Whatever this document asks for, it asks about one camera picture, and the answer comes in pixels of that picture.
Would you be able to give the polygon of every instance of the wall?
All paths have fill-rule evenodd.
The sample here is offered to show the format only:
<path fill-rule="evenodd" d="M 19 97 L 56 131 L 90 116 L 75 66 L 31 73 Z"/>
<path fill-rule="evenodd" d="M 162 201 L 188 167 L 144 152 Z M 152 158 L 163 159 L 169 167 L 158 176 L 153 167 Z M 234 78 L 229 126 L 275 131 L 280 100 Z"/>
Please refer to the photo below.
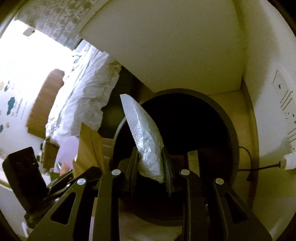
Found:
<path fill-rule="evenodd" d="M 113 55 L 153 92 L 240 88 L 241 36 L 231 0 L 111 0 L 80 36 Z"/>
<path fill-rule="evenodd" d="M 72 66 L 69 49 L 38 31 L 28 38 L 22 34 L 26 29 L 13 21 L 0 39 L 0 149 L 6 155 L 28 146 L 39 154 L 43 140 L 28 134 L 25 126 L 31 106 L 51 70 Z M 8 104 L 11 98 L 15 102 Z M 25 211 L 12 190 L 2 185 L 0 209 L 13 230 L 24 236 Z"/>
<path fill-rule="evenodd" d="M 272 86 L 277 69 L 290 81 L 296 76 L 296 38 L 280 13 L 267 0 L 235 0 L 245 32 L 244 79 L 256 116 L 260 166 L 278 163 L 290 153 L 278 95 Z M 296 212 L 296 170 L 259 172 L 253 211 L 275 240 Z"/>

